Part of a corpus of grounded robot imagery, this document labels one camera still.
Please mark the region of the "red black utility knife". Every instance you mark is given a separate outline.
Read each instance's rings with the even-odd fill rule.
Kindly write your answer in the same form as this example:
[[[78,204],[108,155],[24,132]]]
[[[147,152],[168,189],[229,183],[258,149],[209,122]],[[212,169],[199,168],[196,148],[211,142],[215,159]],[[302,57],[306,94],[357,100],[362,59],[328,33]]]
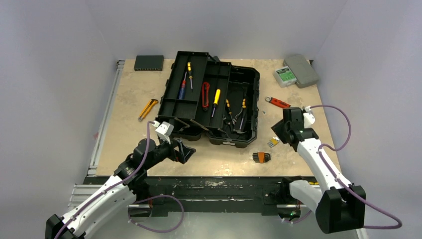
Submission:
[[[202,108],[204,111],[207,111],[210,105],[210,101],[209,101],[209,89],[210,89],[210,84],[207,81],[204,81],[202,83],[202,88],[201,88],[201,96],[202,96]]]

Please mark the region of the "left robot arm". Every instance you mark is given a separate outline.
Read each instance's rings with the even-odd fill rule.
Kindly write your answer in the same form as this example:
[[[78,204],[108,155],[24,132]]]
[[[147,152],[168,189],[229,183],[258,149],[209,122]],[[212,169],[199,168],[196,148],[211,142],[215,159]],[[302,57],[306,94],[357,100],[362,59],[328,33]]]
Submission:
[[[161,141],[143,139],[114,174],[83,203],[63,216],[52,215],[46,222],[47,239],[88,239],[107,220],[131,204],[153,201],[166,195],[152,196],[146,183],[147,170],[169,158],[185,164],[196,149],[184,146],[180,139]]]

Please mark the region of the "yellow hex key set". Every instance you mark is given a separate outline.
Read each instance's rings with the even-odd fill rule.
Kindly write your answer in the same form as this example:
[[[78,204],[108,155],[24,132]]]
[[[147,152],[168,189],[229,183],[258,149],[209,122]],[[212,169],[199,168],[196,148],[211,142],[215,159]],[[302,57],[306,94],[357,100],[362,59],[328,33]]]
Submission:
[[[280,139],[278,137],[272,137],[269,142],[267,143],[267,145],[272,148],[275,145],[277,145],[280,142]]]

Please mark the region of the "yellow handled pliers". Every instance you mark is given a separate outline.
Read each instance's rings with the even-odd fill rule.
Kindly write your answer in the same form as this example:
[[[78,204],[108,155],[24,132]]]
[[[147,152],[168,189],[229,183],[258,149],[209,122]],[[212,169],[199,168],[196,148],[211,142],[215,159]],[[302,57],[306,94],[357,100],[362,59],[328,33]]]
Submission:
[[[225,107],[231,124],[235,125],[238,120],[242,121],[244,119],[244,115],[246,114],[246,97],[242,98],[240,104],[238,104],[237,107],[232,107],[231,101],[226,99]]]

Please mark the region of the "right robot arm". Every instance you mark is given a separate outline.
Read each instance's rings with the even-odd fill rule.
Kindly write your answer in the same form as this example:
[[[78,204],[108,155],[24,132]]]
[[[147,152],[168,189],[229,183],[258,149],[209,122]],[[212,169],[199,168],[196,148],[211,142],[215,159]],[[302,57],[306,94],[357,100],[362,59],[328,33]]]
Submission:
[[[364,226],[366,193],[354,186],[335,167],[321,148],[317,133],[306,126],[306,111],[298,107],[283,109],[283,119],[272,126],[282,143],[291,146],[311,169],[319,188],[304,179],[285,179],[277,193],[287,203],[295,199],[315,214],[316,222],[325,234],[360,229]]]

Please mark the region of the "yellow black screwdriver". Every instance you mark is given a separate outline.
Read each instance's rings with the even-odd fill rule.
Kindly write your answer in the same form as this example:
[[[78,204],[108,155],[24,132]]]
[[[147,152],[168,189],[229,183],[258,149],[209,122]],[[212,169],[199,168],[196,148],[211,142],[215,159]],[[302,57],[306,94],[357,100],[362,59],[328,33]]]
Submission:
[[[187,72],[189,74],[189,79],[190,79],[190,88],[191,88],[191,91],[193,91],[193,72],[192,72],[191,62],[187,62]]]

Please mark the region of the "small claw hammer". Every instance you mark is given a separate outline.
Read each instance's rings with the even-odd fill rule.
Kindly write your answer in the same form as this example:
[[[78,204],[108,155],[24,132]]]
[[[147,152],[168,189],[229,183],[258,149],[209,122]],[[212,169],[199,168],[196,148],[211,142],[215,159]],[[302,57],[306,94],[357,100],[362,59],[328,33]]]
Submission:
[[[246,110],[243,110],[241,113],[237,114],[233,119],[231,132],[236,134],[245,134],[246,131],[244,130],[244,127],[246,125],[246,118]]]

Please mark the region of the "blue red screwdriver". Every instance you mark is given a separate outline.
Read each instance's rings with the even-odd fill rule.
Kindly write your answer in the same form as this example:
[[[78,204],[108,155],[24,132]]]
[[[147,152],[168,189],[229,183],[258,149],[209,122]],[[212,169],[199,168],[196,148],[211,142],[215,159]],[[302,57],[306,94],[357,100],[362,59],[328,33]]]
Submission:
[[[186,94],[186,78],[187,78],[187,72],[185,71],[184,78],[182,80],[181,87],[180,87],[180,90],[179,90],[179,95],[178,95],[178,99],[179,100],[183,100],[185,98],[185,94]]]

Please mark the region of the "yellow handled screwdriver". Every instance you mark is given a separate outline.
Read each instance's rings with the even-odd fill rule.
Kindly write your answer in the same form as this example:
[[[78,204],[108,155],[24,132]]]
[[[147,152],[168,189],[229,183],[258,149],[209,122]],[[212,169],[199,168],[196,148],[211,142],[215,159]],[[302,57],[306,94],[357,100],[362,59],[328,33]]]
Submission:
[[[214,117],[216,108],[218,106],[218,102],[219,102],[219,98],[220,98],[220,93],[221,93],[221,90],[220,89],[217,89],[216,92],[215,92],[214,101],[213,101],[213,105],[212,105],[212,114],[211,114],[211,117],[212,118]]]

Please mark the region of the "black plastic toolbox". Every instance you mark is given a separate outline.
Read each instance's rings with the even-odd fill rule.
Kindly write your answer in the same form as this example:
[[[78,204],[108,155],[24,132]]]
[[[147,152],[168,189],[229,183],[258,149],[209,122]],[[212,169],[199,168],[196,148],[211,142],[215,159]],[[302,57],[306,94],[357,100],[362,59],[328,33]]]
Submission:
[[[193,72],[193,91],[187,72],[187,62],[191,62]],[[179,90],[185,71],[186,94],[178,99]],[[209,101],[207,111],[202,108],[201,88],[204,81],[209,82]],[[252,67],[236,66],[220,61],[207,52],[179,51],[171,66],[170,77],[166,82],[164,95],[160,101],[157,120],[166,121],[174,126],[172,135],[190,141],[196,141],[205,134],[210,143],[229,144],[245,148],[257,138],[260,73]],[[212,105],[215,92],[221,90],[214,117]],[[245,134],[231,132],[231,121],[226,111],[225,100],[237,107],[246,97]]]

